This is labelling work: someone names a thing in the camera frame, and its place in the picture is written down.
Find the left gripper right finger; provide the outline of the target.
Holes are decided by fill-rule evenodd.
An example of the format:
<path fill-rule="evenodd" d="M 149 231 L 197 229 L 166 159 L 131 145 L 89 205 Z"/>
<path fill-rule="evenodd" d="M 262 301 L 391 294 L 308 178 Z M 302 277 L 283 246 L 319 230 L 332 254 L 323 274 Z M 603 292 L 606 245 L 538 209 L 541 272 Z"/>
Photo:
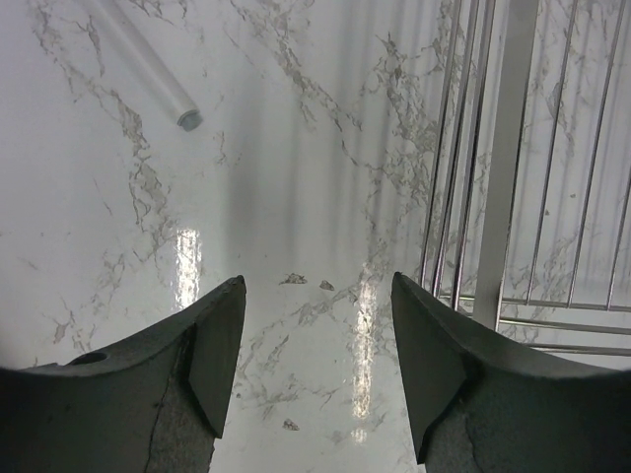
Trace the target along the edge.
<path fill-rule="evenodd" d="M 416 461 L 429 472 L 626 472 L 630 375 L 520 344 L 391 281 Z"/>

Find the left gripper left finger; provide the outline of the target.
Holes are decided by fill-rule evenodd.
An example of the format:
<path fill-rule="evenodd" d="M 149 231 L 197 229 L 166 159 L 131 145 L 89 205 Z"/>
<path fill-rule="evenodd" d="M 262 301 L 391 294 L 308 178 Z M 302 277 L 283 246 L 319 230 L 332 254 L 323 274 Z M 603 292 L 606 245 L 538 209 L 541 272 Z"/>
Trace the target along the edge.
<path fill-rule="evenodd" d="M 205 472 L 226 425 L 245 280 L 67 365 L 1 371 L 5 472 Z"/>

